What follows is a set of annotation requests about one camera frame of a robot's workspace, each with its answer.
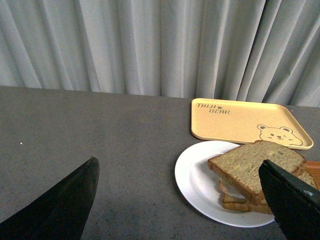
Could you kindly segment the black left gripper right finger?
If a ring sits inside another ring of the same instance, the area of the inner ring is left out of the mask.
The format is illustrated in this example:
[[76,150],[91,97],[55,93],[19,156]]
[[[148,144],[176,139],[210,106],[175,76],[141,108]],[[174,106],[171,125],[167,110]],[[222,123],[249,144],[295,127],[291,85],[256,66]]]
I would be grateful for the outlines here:
[[265,199],[288,240],[320,238],[320,191],[264,160],[258,170]]

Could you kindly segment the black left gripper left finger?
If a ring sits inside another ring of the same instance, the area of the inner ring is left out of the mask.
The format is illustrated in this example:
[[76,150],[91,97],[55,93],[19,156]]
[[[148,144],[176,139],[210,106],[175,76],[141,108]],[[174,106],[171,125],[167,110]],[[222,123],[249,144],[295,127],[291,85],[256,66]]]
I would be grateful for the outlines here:
[[79,240],[95,200],[99,161],[80,167],[0,224],[2,240]]

